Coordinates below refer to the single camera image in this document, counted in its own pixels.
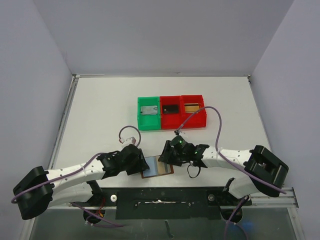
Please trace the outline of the black card in red bin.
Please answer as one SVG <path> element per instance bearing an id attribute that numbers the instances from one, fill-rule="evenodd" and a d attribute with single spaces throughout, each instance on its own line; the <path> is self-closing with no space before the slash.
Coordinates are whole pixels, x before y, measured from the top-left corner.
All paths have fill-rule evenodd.
<path id="1" fill-rule="evenodd" d="M 167 104 L 162 106 L 163 114 L 178 114 L 180 111 L 178 104 Z"/>

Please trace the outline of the brown leather card holder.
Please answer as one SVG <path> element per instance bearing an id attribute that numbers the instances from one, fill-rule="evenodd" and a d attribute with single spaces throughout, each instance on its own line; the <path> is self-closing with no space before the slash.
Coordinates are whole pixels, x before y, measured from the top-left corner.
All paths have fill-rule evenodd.
<path id="1" fill-rule="evenodd" d="M 141 173 L 142 179 L 161 177 L 174 173 L 173 165 L 162 162 L 159 158 L 159 155 L 145 158 L 149 169 L 146 169 Z"/>

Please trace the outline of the aluminium front frame rail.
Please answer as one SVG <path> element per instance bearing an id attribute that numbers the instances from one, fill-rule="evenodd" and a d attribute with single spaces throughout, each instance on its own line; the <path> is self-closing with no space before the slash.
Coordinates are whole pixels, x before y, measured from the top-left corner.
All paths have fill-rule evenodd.
<path id="1" fill-rule="evenodd" d="M 71 207 L 76 203 L 81 207 L 97 209 L 130 209 L 141 205 L 204 205 L 206 207 L 234 208 L 240 200 L 223 191 L 221 187 L 142 187 L 142 188 L 102 188 L 76 191 L 63 190 L 52 197 L 47 209 Z"/>

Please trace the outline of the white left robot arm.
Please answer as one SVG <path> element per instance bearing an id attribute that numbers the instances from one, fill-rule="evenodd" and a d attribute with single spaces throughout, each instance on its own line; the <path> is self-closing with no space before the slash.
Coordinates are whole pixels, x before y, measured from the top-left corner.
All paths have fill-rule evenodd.
<path id="1" fill-rule="evenodd" d="M 55 205 L 88 202 L 95 206 L 102 199 L 98 180 L 149 168 L 142 150 L 133 144 L 120 151 L 97 153 L 85 163 L 66 168 L 45 170 L 38 166 L 13 188 L 11 202 L 18 206 L 23 220 L 33 219 Z"/>

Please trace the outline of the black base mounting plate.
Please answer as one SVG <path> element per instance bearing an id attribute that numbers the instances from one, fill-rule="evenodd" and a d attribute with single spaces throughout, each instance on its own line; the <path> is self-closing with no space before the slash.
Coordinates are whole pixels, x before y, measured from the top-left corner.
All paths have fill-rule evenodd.
<path id="1" fill-rule="evenodd" d="M 115 208 L 116 220 L 221 219 L 239 199 L 223 187 L 103 187 L 82 207 Z"/>

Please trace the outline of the red plastic bin right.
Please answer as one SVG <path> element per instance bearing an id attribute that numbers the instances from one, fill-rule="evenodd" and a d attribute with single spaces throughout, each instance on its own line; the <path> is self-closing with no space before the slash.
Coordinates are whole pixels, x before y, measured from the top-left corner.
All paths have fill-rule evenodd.
<path id="1" fill-rule="evenodd" d="M 182 95 L 182 122 L 205 106 L 202 95 Z M 195 113 L 184 125 L 183 129 L 205 128 L 207 125 L 207 112 L 201 110 Z"/>

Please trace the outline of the silver card in green bin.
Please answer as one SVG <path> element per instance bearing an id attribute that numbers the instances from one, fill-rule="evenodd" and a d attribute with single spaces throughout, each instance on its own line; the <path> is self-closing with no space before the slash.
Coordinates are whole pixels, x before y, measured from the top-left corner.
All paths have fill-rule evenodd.
<path id="1" fill-rule="evenodd" d="M 140 107 L 141 115 L 157 115 L 158 114 L 158 106 L 157 105 L 148 105 Z"/>

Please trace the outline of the green plastic bin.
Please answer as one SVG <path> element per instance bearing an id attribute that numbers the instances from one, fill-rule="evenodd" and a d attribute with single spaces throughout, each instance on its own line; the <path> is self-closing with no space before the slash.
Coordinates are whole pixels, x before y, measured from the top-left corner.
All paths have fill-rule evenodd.
<path id="1" fill-rule="evenodd" d="M 137 125 L 140 131 L 161 129 L 160 97 L 137 98 Z"/>

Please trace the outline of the striped gold card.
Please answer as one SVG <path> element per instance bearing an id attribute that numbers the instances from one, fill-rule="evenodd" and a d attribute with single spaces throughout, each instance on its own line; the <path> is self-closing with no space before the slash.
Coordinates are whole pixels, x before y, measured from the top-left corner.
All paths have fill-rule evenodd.
<path id="1" fill-rule="evenodd" d="M 168 175 L 173 173 L 173 168 L 170 164 L 164 162 L 157 163 L 157 173 L 159 175 Z"/>

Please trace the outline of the red plastic bin middle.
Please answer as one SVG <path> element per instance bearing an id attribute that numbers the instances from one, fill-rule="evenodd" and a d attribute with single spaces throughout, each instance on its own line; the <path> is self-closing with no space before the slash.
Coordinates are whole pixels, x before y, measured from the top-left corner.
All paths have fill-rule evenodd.
<path id="1" fill-rule="evenodd" d="M 183 120 L 182 97 L 180 95 L 160 96 L 159 101 L 161 129 L 177 129 Z"/>

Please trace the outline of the red plastic bin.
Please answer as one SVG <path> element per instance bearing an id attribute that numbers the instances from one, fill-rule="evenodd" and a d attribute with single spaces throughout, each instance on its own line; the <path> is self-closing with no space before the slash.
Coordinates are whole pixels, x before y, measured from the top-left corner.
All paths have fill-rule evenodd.
<path id="1" fill-rule="evenodd" d="M 160 96 L 159 101 L 161 129 L 177 129 L 183 120 L 182 97 L 180 95 Z"/>
<path id="2" fill-rule="evenodd" d="M 205 106 L 202 95 L 182 95 L 182 122 Z M 207 112 L 201 110 L 195 113 L 184 125 L 183 129 L 205 128 L 207 125 Z"/>

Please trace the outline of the aluminium left frame rail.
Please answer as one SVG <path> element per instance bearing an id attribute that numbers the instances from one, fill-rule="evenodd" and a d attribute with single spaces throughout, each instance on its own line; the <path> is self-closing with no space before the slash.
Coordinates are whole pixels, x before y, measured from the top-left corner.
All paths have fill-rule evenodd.
<path id="1" fill-rule="evenodd" d="M 60 151 L 60 147 L 61 147 L 61 143 L 62 143 L 62 139 L 64 136 L 64 132 L 65 132 L 65 128 L 66 128 L 66 124 L 68 122 L 68 117 L 69 117 L 69 113 L 72 107 L 72 103 L 73 103 L 73 99 L 77 90 L 77 86 L 78 86 L 78 82 L 79 82 L 79 78 L 80 76 L 77 74 L 73 74 L 72 75 L 72 80 L 70 83 L 70 88 L 68 91 L 68 95 L 67 95 L 67 99 L 66 99 L 66 103 L 64 106 L 64 110 L 62 113 L 62 117 L 61 117 L 61 121 L 59 124 L 59 128 L 58 128 L 58 132 L 57 132 L 57 136 L 56 136 L 56 140 L 55 140 L 55 144 L 54 144 L 54 148 L 50 157 L 50 161 L 48 164 L 48 169 L 51 170 L 54 168 L 55 166 L 55 162 L 57 160 L 57 157 L 59 155 L 59 151 Z"/>

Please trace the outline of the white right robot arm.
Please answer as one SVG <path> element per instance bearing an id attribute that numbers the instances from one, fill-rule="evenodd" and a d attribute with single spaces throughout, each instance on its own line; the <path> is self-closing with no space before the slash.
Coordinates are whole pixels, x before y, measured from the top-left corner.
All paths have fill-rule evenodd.
<path id="1" fill-rule="evenodd" d="M 202 168 L 237 170 L 243 177 L 231 177 L 222 192 L 223 200 L 230 205 L 254 193 L 263 193 L 276 198 L 282 189 L 289 167 L 269 149 L 256 145 L 254 149 L 218 149 L 207 144 L 193 145 L 180 135 L 165 142 L 158 159 L 160 162 Z"/>

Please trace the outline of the aluminium frame rail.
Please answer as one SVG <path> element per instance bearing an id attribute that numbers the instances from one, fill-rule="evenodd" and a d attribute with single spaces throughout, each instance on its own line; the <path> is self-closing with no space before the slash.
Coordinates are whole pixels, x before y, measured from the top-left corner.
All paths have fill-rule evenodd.
<path id="1" fill-rule="evenodd" d="M 70 88 L 68 91 L 68 95 L 67 95 L 67 99 L 66 99 L 66 103 L 64 106 L 64 110 L 62 113 L 62 117 L 61 117 L 61 121 L 59 124 L 59 128 L 58 128 L 58 132 L 57 132 L 57 136 L 56 136 L 56 140 L 55 140 L 55 144 L 54 144 L 54 148 L 50 157 L 50 161 L 48 164 L 48 169 L 51 170 L 54 168 L 55 166 L 55 162 L 57 160 L 57 157 L 59 155 L 59 151 L 60 151 L 60 147 L 61 147 L 61 143 L 62 143 L 62 139 L 64 136 L 64 132 L 65 132 L 65 128 L 66 128 L 66 124 L 68 122 L 68 117 L 69 117 L 69 113 L 72 107 L 72 103 L 73 103 L 73 99 L 77 90 L 77 86 L 78 86 L 78 82 L 79 82 L 79 78 L 80 76 L 77 74 L 73 74 L 72 75 L 72 80 L 70 83 Z"/>
<path id="2" fill-rule="evenodd" d="M 204 205 L 206 207 L 234 208 L 240 200 L 223 191 L 221 187 L 142 187 L 142 188 L 102 188 L 76 191 L 63 190 L 52 197 L 47 209 L 71 207 L 76 203 L 81 207 L 97 209 L 130 209 L 141 205 Z"/>

